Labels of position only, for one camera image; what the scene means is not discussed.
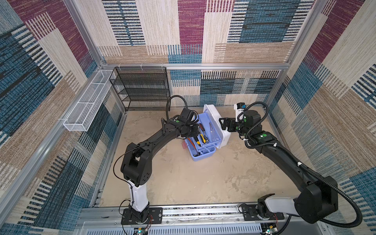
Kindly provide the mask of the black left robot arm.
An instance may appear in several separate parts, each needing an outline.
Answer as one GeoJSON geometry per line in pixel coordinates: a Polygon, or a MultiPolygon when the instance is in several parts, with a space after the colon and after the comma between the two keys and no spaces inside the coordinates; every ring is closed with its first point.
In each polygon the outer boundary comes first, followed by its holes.
{"type": "Polygon", "coordinates": [[[114,163],[116,165],[122,159],[120,172],[123,176],[116,175],[115,177],[127,183],[130,189],[130,203],[125,212],[139,222],[145,222],[151,218],[146,183],[152,174],[154,156],[174,139],[185,140],[199,135],[199,115],[195,110],[188,108],[188,104],[182,96],[170,97],[167,100],[165,112],[166,119],[161,119],[162,128],[143,142],[130,143],[126,152],[119,156],[114,163]],[[181,114],[170,118],[168,112],[173,98],[180,98],[184,103],[184,108],[181,114]]]}

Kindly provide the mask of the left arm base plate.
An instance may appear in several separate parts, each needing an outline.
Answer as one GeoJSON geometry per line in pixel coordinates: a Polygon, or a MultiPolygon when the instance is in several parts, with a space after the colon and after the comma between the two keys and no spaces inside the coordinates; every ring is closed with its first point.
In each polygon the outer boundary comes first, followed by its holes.
{"type": "Polygon", "coordinates": [[[139,212],[133,208],[126,208],[123,211],[121,225],[147,225],[150,221],[151,224],[161,224],[163,217],[163,208],[149,208],[146,207],[143,211],[139,212]]]}

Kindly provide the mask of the white and blue toolbox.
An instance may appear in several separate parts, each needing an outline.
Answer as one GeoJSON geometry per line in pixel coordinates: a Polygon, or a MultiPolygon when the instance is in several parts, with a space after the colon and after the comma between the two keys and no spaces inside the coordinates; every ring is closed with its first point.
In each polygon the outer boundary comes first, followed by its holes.
{"type": "Polygon", "coordinates": [[[219,114],[218,110],[214,105],[205,104],[203,108],[203,113],[199,114],[198,117],[198,124],[203,124],[210,141],[206,142],[202,146],[198,146],[198,144],[195,141],[195,137],[191,137],[192,141],[194,142],[197,148],[196,150],[191,145],[188,139],[185,140],[186,146],[191,154],[192,159],[195,162],[213,156],[218,149],[224,147],[227,144],[231,136],[231,133],[223,131],[221,129],[219,123],[221,115],[219,114]],[[214,127],[214,134],[210,132],[209,122],[211,122],[214,127]]]}

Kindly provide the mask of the yellow black handle ratchet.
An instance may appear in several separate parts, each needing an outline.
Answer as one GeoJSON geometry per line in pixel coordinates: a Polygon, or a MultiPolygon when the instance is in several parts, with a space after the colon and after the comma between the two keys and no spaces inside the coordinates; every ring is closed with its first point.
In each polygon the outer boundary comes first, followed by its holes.
{"type": "Polygon", "coordinates": [[[202,134],[199,134],[197,137],[195,137],[195,141],[198,144],[198,146],[202,146],[206,143],[206,140],[202,134]]]}

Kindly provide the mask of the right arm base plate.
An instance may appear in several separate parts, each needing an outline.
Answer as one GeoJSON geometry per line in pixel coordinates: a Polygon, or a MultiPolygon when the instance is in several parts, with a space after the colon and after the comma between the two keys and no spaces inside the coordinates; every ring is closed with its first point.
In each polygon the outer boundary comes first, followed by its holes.
{"type": "Polygon", "coordinates": [[[238,206],[238,212],[243,216],[245,221],[262,221],[262,220],[284,220],[283,213],[272,213],[263,205],[258,204],[245,204],[242,203],[238,206]]]}

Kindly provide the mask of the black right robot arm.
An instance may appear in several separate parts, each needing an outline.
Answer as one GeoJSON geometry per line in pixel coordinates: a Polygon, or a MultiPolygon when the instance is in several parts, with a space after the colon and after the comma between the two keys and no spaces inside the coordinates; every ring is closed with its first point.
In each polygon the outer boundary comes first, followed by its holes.
{"type": "Polygon", "coordinates": [[[359,206],[338,188],[337,182],[332,177],[324,177],[309,168],[284,147],[277,137],[262,129],[261,124],[268,116],[269,107],[264,102],[259,104],[264,108],[264,116],[242,102],[235,104],[235,117],[219,118],[221,129],[237,132],[246,148],[255,149],[270,159],[290,178],[300,194],[296,198],[279,198],[271,193],[259,198],[256,206],[258,217],[268,219],[273,213],[286,213],[289,216],[298,216],[310,224],[321,221],[340,228],[359,226],[363,220],[362,212],[359,206]],[[326,219],[338,210],[340,196],[354,209],[354,221],[339,223],[326,219]]]}

